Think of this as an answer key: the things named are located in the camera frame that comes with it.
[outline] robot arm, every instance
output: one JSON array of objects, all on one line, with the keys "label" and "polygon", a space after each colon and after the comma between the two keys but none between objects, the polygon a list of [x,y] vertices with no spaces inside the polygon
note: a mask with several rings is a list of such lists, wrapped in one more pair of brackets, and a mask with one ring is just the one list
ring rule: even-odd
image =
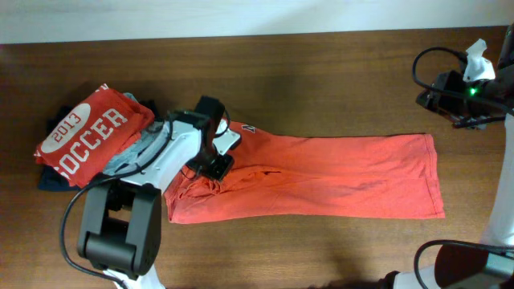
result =
[{"label": "robot arm", "polygon": [[[151,161],[148,166],[90,189],[79,255],[96,269],[132,280],[149,273],[161,243],[161,194],[177,173],[188,165],[197,175],[222,180],[234,162],[226,152],[239,144],[241,136],[222,120],[224,112],[218,100],[203,96],[194,111],[173,114],[135,165],[117,173],[132,172]],[[122,208],[131,212],[129,222],[109,215]]]}]

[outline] cable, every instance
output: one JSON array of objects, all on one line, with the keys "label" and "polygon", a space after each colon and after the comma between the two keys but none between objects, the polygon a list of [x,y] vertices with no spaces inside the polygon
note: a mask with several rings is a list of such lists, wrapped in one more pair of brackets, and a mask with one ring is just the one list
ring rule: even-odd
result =
[{"label": "cable", "polygon": [[190,180],[190,181],[196,181],[198,179],[198,177],[200,177],[200,171],[202,170],[202,166],[200,165],[200,167],[196,170],[196,173],[194,174],[194,177],[187,177],[186,174],[184,173],[184,171],[182,169],[180,169],[180,173],[182,174],[182,176],[184,176],[186,179]]},{"label": "cable", "polygon": [[423,282],[421,274],[419,273],[419,259],[424,250],[437,245],[454,245],[454,246],[463,246],[471,249],[477,250],[485,250],[490,253],[503,254],[506,252],[514,252],[514,246],[491,246],[484,244],[476,244],[472,242],[464,242],[464,241],[456,241],[456,240],[434,240],[430,242],[426,242],[419,247],[416,251],[416,255],[414,256],[414,274],[416,275],[416,279],[419,282],[419,285],[423,289],[428,289],[426,284]]},{"label": "cable", "polygon": [[112,276],[109,276],[109,275],[106,275],[106,274],[103,274],[103,273],[99,273],[99,272],[96,272],[96,271],[89,270],[88,268],[82,267],[81,265],[73,262],[73,260],[70,259],[70,255],[67,253],[66,244],[64,242],[64,232],[66,230],[67,217],[69,216],[71,208],[73,207],[73,205],[77,202],[77,200],[80,198],[80,196],[82,196],[85,192],[89,191],[90,189],[92,189],[92,188],[94,188],[94,187],[96,187],[98,185],[103,185],[103,184],[106,184],[106,183],[108,183],[110,181],[119,180],[119,179],[121,179],[123,177],[129,177],[129,176],[132,176],[132,175],[134,175],[136,173],[140,173],[141,171],[146,169],[149,165],[151,165],[157,159],[157,157],[159,157],[159,155],[162,153],[162,151],[164,151],[165,147],[171,141],[172,134],[173,134],[173,120],[169,120],[169,133],[168,133],[168,136],[166,137],[165,143],[159,148],[159,150],[156,152],[156,154],[149,161],[147,161],[141,167],[138,166],[137,169],[134,169],[132,172],[120,173],[120,174],[117,174],[117,175],[114,175],[114,176],[111,176],[111,177],[106,177],[104,179],[91,182],[88,185],[86,185],[83,189],[81,189],[70,200],[70,202],[68,203],[68,205],[66,207],[66,210],[64,210],[63,220],[61,221],[61,227],[60,227],[60,230],[59,230],[59,246],[60,246],[61,254],[63,255],[64,259],[66,260],[66,262],[70,266],[72,266],[76,270],[81,271],[83,273],[86,273],[86,274],[89,274],[89,275],[92,275],[92,276],[95,276],[95,277],[99,277],[99,278],[102,278],[102,279],[107,279],[107,280],[113,281],[114,283],[117,283],[121,288],[128,289],[127,286],[123,283],[123,281],[121,279],[118,279],[117,277],[112,277]]},{"label": "cable", "polygon": [[501,109],[503,112],[514,116],[514,111],[512,110],[512,108],[509,108],[506,105],[503,105],[503,104],[500,104],[495,101],[488,100],[488,99],[485,99],[482,97],[470,97],[470,96],[466,96],[459,92],[453,92],[453,91],[449,91],[449,90],[434,88],[434,87],[422,82],[421,80],[419,80],[419,78],[416,76],[416,67],[418,65],[418,61],[425,54],[427,54],[428,52],[431,52],[431,51],[445,51],[445,52],[451,53],[452,55],[454,55],[455,57],[457,57],[460,60],[464,60],[464,56],[465,56],[465,54],[463,52],[454,51],[454,50],[452,50],[450,48],[446,48],[446,47],[430,47],[430,48],[422,51],[420,54],[418,54],[418,56],[416,56],[416,58],[414,59],[414,62],[412,63],[412,78],[417,85],[419,85],[422,88],[425,88],[429,91],[438,92],[438,93],[441,93],[441,94],[444,94],[447,96],[453,96],[453,97],[461,99],[461,100],[469,100],[469,101],[474,101],[479,104],[485,104],[488,106],[492,106],[493,108]]},{"label": "cable", "polygon": [[225,134],[225,132],[227,132],[227,131],[228,131],[228,128],[230,127],[230,122],[231,122],[231,120],[230,120],[230,114],[228,113],[228,111],[226,110],[226,108],[225,108],[225,115],[226,115],[226,128],[225,128],[225,130],[224,130],[224,131],[222,131],[222,132],[220,132],[220,133],[216,133],[216,134],[214,135],[214,138],[218,138],[218,137],[220,137],[220,136],[224,135],[224,134]]}]

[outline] wooden surface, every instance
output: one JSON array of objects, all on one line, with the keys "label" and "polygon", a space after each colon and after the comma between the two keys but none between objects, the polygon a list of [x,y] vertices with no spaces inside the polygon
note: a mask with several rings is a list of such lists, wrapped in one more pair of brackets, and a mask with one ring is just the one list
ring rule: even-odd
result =
[{"label": "wooden surface", "polygon": [[[431,239],[477,241],[500,176],[503,125],[482,132],[452,129],[414,103],[421,88],[410,68],[424,48],[465,50],[478,38],[487,41],[486,56],[496,62],[504,29],[0,46],[0,287],[114,288],[64,262],[57,233],[72,193],[38,191],[40,168],[32,157],[45,137],[45,119],[102,83],[155,99],[162,112],[192,108],[201,94],[216,96],[234,120],[277,134],[427,132],[435,138],[446,219],[275,216],[186,226],[163,221],[157,269],[168,287],[295,288],[375,280],[411,271],[414,252]],[[420,63],[419,74],[430,81],[454,66],[450,56],[435,53]],[[83,203],[68,223],[75,258]]]}]

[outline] white printed logo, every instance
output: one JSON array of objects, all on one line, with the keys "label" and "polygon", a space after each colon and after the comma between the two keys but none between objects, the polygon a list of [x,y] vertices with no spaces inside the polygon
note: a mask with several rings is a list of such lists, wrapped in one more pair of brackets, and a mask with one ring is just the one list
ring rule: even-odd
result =
[{"label": "white printed logo", "polygon": [[90,113],[89,104],[79,104],[73,108],[41,144],[41,151],[53,153],[62,148],[86,124]]},{"label": "white printed logo", "polygon": [[241,128],[247,130],[248,132],[255,133],[255,127],[252,127],[251,125],[243,124],[241,125]]}]

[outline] black cable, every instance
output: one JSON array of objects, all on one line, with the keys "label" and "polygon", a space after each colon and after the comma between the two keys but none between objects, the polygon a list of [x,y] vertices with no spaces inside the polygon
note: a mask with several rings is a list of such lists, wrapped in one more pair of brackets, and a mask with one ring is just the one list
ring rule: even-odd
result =
[{"label": "black cable", "polygon": [[464,95],[462,93],[459,93],[459,92],[453,92],[453,91],[443,90],[443,89],[439,89],[439,88],[434,88],[434,87],[432,87],[432,86],[422,82],[421,80],[419,80],[419,78],[416,76],[416,67],[418,65],[418,61],[426,53],[431,52],[431,51],[445,51],[445,52],[451,53],[452,55],[454,55],[455,57],[457,57],[460,60],[464,60],[464,56],[466,55],[463,52],[454,51],[454,50],[452,50],[450,48],[446,48],[446,47],[430,47],[430,48],[422,51],[420,54],[418,54],[418,56],[416,56],[416,58],[414,59],[414,62],[412,63],[412,78],[414,79],[414,82],[417,85],[419,85],[422,88],[425,88],[425,89],[427,89],[429,91],[438,92],[438,93],[441,93],[441,94],[444,94],[444,95],[447,95],[447,96],[453,96],[453,97],[461,99],[461,100],[474,101],[474,102],[476,102],[478,104],[485,104],[485,105],[491,106],[493,108],[498,108],[498,109],[501,109],[503,112],[508,113],[508,114],[514,116],[514,111],[512,110],[512,108],[509,108],[506,105],[503,105],[503,104],[500,104],[498,102],[495,102],[495,101],[492,101],[492,100],[489,100],[489,99],[486,99],[486,98],[482,98],[482,97],[477,97],[477,96],[470,97],[470,96],[466,96],[466,95]]},{"label": "black cable", "polygon": [[514,252],[514,246],[492,246],[492,245],[484,245],[477,244],[472,242],[464,242],[464,241],[456,241],[456,240],[434,240],[430,242],[426,242],[419,247],[416,251],[416,255],[414,256],[414,274],[416,275],[416,279],[419,282],[419,285],[423,289],[428,289],[426,284],[423,282],[421,274],[419,273],[419,259],[424,250],[437,245],[454,245],[454,246],[463,246],[471,249],[477,250],[485,250],[490,253],[495,254],[503,254],[507,252]]},{"label": "black cable", "polygon": [[97,271],[89,270],[88,268],[82,267],[81,265],[73,262],[70,259],[70,255],[67,253],[66,244],[64,242],[64,231],[66,229],[67,217],[69,216],[71,208],[73,207],[73,205],[77,202],[77,200],[80,198],[80,196],[82,196],[85,192],[89,191],[90,189],[92,189],[92,188],[94,188],[94,187],[96,187],[98,185],[103,185],[103,184],[106,184],[106,183],[108,183],[110,181],[119,180],[119,179],[121,179],[123,177],[129,177],[129,176],[132,176],[132,175],[134,175],[136,173],[140,173],[141,171],[146,169],[149,165],[151,165],[157,159],[157,157],[159,157],[159,155],[162,153],[162,151],[164,151],[165,147],[171,141],[172,134],[173,134],[173,120],[169,120],[169,133],[168,133],[168,136],[166,137],[165,143],[159,148],[159,150],[156,152],[156,154],[149,161],[147,161],[141,167],[138,166],[137,169],[134,169],[132,172],[120,173],[120,174],[117,174],[117,175],[114,175],[114,176],[111,176],[111,177],[106,177],[104,179],[91,182],[88,185],[86,185],[83,189],[81,189],[70,200],[70,202],[68,203],[68,205],[66,207],[66,210],[64,211],[63,220],[61,221],[61,227],[60,227],[60,230],[59,230],[59,246],[60,246],[61,254],[63,255],[64,259],[66,260],[66,262],[70,266],[72,266],[76,270],[81,271],[83,273],[86,273],[86,274],[89,274],[89,275],[92,275],[92,276],[95,276],[95,277],[99,277],[99,278],[102,278],[102,279],[107,279],[107,280],[113,281],[113,282],[117,283],[121,288],[128,289],[127,286],[123,283],[123,281],[121,279],[118,279],[117,277],[112,277],[112,276],[109,276],[109,275],[106,275],[106,274],[103,274],[103,273],[99,273]]},{"label": "black cable", "polygon": [[186,179],[190,180],[190,181],[196,181],[198,179],[198,177],[200,177],[200,170],[202,170],[202,167],[200,166],[196,173],[194,174],[194,177],[187,177],[186,174],[184,173],[184,171],[182,169],[180,169],[180,173],[182,174],[182,176],[184,176]]},{"label": "black cable", "polygon": [[225,134],[225,132],[226,132],[226,131],[228,131],[228,128],[230,127],[230,122],[231,122],[230,114],[228,113],[228,111],[226,110],[226,108],[225,108],[225,115],[226,115],[226,128],[225,128],[225,130],[224,130],[224,131],[222,131],[222,132],[220,132],[220,133],[216,133],[216,134],[214,135],[214,138],[218,138],[218,137],[220,137],[220,136],[224,135],[224,134]]}]

